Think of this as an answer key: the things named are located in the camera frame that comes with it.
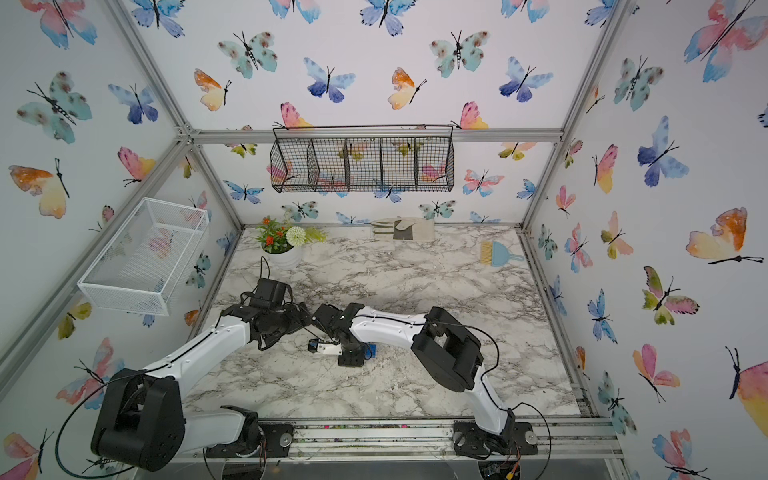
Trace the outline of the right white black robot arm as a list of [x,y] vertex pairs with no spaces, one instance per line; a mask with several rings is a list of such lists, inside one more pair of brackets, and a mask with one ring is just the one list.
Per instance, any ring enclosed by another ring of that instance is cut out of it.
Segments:
[[404,315],[359,303],[343,310],[323,304],[312,321],[339,348],[340,366],[362,366],[370,344],[411,351],[435,382],[466,396],[475,424],[488,439],[503,449],[512,443],[515,416],[486,381],[481,342],[445,309]]

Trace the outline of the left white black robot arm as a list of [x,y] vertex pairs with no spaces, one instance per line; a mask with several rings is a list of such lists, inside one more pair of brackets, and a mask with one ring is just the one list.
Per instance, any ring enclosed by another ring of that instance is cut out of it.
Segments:
[[142,369],[124,368],[112,376],[102,389],[92,453],[148,472],[194,451],[214,459],[287,457],[292,426],[262,423],[257,412],[232,405],[185,414],[183,403],[226,357],[251,342],[265,351],[311,321],[288,284],[260,279],[199,337]]

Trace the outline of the potted flower plant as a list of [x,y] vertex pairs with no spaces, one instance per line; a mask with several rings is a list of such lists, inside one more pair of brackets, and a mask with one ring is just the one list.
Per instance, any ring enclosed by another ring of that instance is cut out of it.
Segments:
[[306,245],[322,243],[327,239],[327,234],[322,229],[301,227],[271,217],[263,218],[256,230],[266,261],[270,266],[284,270],[299,266]]

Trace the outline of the blue dustpan brush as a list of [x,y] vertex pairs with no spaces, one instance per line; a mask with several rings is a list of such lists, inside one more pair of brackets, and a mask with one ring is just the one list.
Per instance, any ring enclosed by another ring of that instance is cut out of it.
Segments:
[[506,264],[522,262],[525,260],[523,255],[511,253],[503,244],[497,241],[484,241],[480,247],[480,263],[494,268],[501,268]]

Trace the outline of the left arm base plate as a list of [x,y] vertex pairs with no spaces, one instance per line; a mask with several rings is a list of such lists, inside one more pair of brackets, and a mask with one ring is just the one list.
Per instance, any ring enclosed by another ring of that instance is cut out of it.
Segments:
[[214,459],[287,458],[293,437],[294,426],[290,423],[252,424],[244,429],[236,441],[207,447],[205,454]]

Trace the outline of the white mesh wall basket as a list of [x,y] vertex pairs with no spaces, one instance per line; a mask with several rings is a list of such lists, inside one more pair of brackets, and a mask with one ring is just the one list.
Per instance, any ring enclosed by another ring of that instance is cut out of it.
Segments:
[[209,226],[206,210],[143,198],[77,282],[95,307],[168,316]]

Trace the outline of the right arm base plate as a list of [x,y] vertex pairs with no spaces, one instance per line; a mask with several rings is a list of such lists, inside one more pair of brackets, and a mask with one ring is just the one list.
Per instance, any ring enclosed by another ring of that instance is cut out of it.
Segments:
[[453,425],[452,445],[458,456],[485,460],[492,455],[526,456],[538,453],[538,438],[532,425],[513,422],[500,434],[481,429],[474,422],[456,422]]

